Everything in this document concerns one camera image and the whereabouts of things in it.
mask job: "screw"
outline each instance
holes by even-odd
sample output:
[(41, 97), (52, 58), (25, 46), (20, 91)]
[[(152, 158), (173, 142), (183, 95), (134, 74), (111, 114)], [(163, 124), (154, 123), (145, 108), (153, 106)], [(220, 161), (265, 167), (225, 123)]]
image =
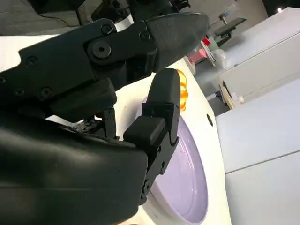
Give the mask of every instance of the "screw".
[(0, 76), (0, 84), (4, 84), (6, 82), (5, 78)]
[(102, 31), (102, 33), (103, 33), (104, 35), (108, 35), (108, 34), (110, 34), (110, 33), (113, 31), (113, 29), (112, 29), (112, 27), (111, 27), (110, 25), (104, 25), (104, 26), (101, 28), (101, 31)]
[(143, 194), (147, 194), (148, 191), (149, 191), (149, 188), (150, 188), (150, 183), (149, 183), (148, 180), (145, 180), (144, 186), (143, 186), (143, 188), (142, 188)]
[(25, 61), (27, 67), (33, 67), (38, 62), (38, 59), (34, 56), (28, 57)]
[(15, 95), (20, 97), (23, 96), (25, 94), (25, 90), (23, 88), (18, 88), (17, 90), (15, 90)]
[(43, 88), (41, 91), (40, 91), (40, 96), (42, 98), (48, 98), (50, 97), (52, 94), (52, 90), (50, 88)]
[(142, 33), (140, 33), (140, 39), (142, 41), (147, 41), (150, 39), (150, 34), (148, 31), (144, 30)]

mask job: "robotic arm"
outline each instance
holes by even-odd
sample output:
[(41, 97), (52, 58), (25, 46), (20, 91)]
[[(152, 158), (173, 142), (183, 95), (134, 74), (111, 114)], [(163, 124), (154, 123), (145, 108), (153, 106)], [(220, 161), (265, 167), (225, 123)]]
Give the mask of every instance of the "robotic arm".
[[(180, 81), (165, 67), (191, 51), (208, 24), (202, 14), (173, 14), (117, 33), (100, 19), (22, 49), (20, 65), (0, 73), (0, 224), (132, 217), (178, 143)], [(152, 72), (142, 115), (119, 141), (115, 92)], [(51, 115), (83, 122), (64, 127), (44, 120)]]

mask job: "white table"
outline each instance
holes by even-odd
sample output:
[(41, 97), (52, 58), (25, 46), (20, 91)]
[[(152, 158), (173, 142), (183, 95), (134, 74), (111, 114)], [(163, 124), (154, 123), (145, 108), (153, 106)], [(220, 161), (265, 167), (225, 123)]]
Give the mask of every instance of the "white table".
[[(17, 54), (19, 49), (51, 37), (53, 36), (0, 37), (0, 68), (4, 70), (20, 63), (20, 57)], [(208, 213), (202, 224), (231, 225), (225, 192), (224, 165), (213, 110), (184, 60), (179, 60), (170, 67), (180, 69), (187, 77), (189, 98), (186, 105), (187, 109), (181, 115), (193, 134), (199, 149), (209, 193)], [(117, 135), (121, 138), (123, 132), (135, 119), (136, 111), (141, 102), (148, 95), (152, 79), (153, 75), (128, 85), (117, 92), (118, 102), (115, 105)], [(210, 115), (213, 121), (213, 127), (208, 122), (207, 114)], [(170, 223), (168, 217), (159, 210), (159, 207), (150, 206), (149, 204), (151, 203), (148, 202), (141, 206), (137, 215), (124, 224), (176, 224), (175, 222)]]

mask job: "bolt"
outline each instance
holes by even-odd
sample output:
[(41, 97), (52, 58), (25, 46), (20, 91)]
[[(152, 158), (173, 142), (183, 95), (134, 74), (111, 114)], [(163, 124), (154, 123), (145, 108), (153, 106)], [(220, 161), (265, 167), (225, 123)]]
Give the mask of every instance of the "bolt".
[(108, 35), (113, 31), (113, 29), (110, 25), (104, 25), (102, 26), (101, 31), (104, 35)]
[(150, 39), (150, 34), (148, 31), (144, 30), (142, 33), (140, 33), (140, 39), (142, 41), (147, 41)]
[(40, 96), (42, 98), (48, 98), (50, 97), (52, 94), (52, 90), (50, 88), (43, 88), (41, 91), (40, 91)]
[(6, 82), (5, 78), (0, 76), (0, 84), (4, 84)]
[(15, 95), (20, 97), (23, 96), (25, 94), (25, 90), (23, 88), (18, 88), (17, 90), (15, 90)]
[(93, 45), (92, 51), (98, 59), (105, 59), (111, 55), (112, 48), (105, 41), (98, 41)]
[(38, 62), (38, 59), (34, 56), (31, 56), (26, 59), (25, 65), (27, 67), (33, 67), (37, 62)]
[(148, 193), (148, 191), (149, 191), (149, 188), (150, 188), (150, 183), (149, 183), (148, 180), (145, 180), (144, 186), (143, 186), (143, 188), (142, 188), (143, 194), (146, 195), (146, 194)]

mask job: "yellow object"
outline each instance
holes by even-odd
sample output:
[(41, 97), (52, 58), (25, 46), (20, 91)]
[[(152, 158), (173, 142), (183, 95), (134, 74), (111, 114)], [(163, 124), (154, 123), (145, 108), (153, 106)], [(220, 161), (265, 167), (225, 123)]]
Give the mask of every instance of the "yellow object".
[(182, 71), (177, 69), (177, 72), (180, 78), (180, 111), (185, 111), (187, 100), (188, 100), (188, 89), (187, 89), (188, 81)]

